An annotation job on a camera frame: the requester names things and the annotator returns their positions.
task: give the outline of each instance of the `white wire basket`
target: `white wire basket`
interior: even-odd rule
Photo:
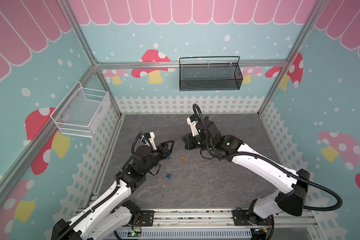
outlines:
[[[62,134],[93,137],[109,106],[108,92],[83,88],[77,82],[51,118]]]

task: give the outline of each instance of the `white picket fence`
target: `white picket fence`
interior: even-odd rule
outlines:
[[[270,102],[261,116],[281,164],[295,170],[307,170],[308,162],[304,162],[301,159],[302,152],[297,151],[298,144],[292,141],[293,135],[288,134],[288,127],[284,127],[284,120],[280,120],[280,114],[277,114],[277,108],[274,108],[274,103]],[[310,180],[314,181],[314,173],[310,172],[310,174]],[[321,195],[320,190],[310,187],[305,203],[308,206],[327,207],[328,201],[328,198]],[[339,227],[336,222],[338,216],[336,212],[312,212],[326,239],[331,237],[333,240],[346,240],[345,236],[348,230]]]
[[[137,97],[137,99],[133,97],[119,99],[115,97],[115,100],[120,111],[125,114],[191,113],[193,112],[192,105],[194,103],[198,104],[205,113],[257,113],[264,101],[264,96],[261,98],[257,98],[257,96],[253,98],[249,96],[245,98],[241,96],[238,98],[233,96],[230,98],[226,98],[226,96],[222,98],[218,98],[218,96],[215,98],[210,96],[207,98],[202,96],[199,98],[195,98],[195,96],[191,98],[187,96],[184,98],[179,96],[176,98],[171,96],[168,98],[163,96],[161,98],[155,96],[149,98],[146,96],[145,98]]]
[[[73,183],[67,186],[67,197],[60,200],[61,209],[57,214],[52,215],[55,223],[60,219],[68,221],[75,214],[77,209],[82,209],[85,200],[91,193],[91,187],[95,183],[95,176],[100,169],[104,158],[105,149],[110,142],[110,136],[117,122],[117,115],[114,108],[110,107],[96,134],[91,138],[91,145],[87,145],[87,153],[82,154],[83,162],[78,164],[77,174],[73,174]],[[44,232],[45,238],[51,238],[52,229]]]

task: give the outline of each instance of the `mesh basket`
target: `mesh basket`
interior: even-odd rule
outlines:
[[[196,63],[192,61],[194,58],[207,62]],[[180,58],[180,91],[239,90],[243,81],[239,59],[235,56]]]
[[[93,137],[110,106],[109,93],[83,88],[80,82],[74,86],[67,101],[62,101],[51,118],[62,134]]]

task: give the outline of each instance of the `gray marble floor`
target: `gray marble floor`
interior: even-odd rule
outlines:
[[[223,135],[234,135],[279,162],[257,114],[208,115]],[[114,175],[130,156],[131,144],[139,131],[154,132],[156,144],[175,140],[168,163],[161,161],[160,172],[155,176],[148,174],[147,180],[129,197],[141,208],[248,207],[251,200],[265,197],[276,189],[242,166],[226,160],[203,159],[198,149],[185,150],[181,137],[191,133],[187,117],[186,114],[126,115],[101,194],[113,183]],[[170,179],[165,177],[168,172],[172,172]]]

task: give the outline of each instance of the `black wire basket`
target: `black wire basket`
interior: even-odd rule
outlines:
[[[239,90],[243,81],[239,60],[238,56],[180,58],[180,91]]]

